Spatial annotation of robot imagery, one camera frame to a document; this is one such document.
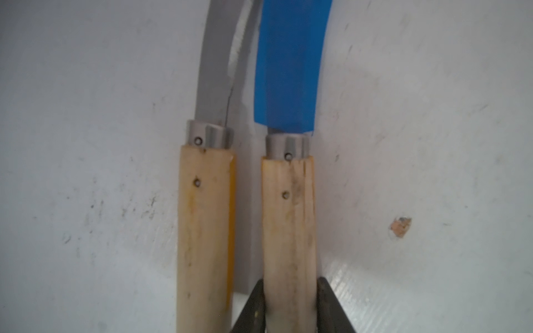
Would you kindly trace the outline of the blue blade wooden sickle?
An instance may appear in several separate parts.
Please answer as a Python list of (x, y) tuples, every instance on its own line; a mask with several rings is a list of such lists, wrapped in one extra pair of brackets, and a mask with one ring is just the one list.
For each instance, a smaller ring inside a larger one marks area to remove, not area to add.
[(254, 120), (267, 128), (262, 158), (266, 329), (315, 332), (315, 129), (330, 1), (265, 1), (255, 67)]

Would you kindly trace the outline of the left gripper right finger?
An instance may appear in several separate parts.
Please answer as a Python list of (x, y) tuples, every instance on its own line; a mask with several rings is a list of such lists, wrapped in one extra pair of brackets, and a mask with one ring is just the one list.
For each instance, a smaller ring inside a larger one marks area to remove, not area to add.
[(319, 333), (356, 333), (325, 277), (319, 277), (317, 280), (316, 304)]

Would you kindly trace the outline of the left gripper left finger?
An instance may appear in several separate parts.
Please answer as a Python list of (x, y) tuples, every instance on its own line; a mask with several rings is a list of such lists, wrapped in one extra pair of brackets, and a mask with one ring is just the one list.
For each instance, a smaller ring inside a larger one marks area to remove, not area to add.
[(264, 281), (259, 279), (230, 333), (265, 333), (265, 311)]

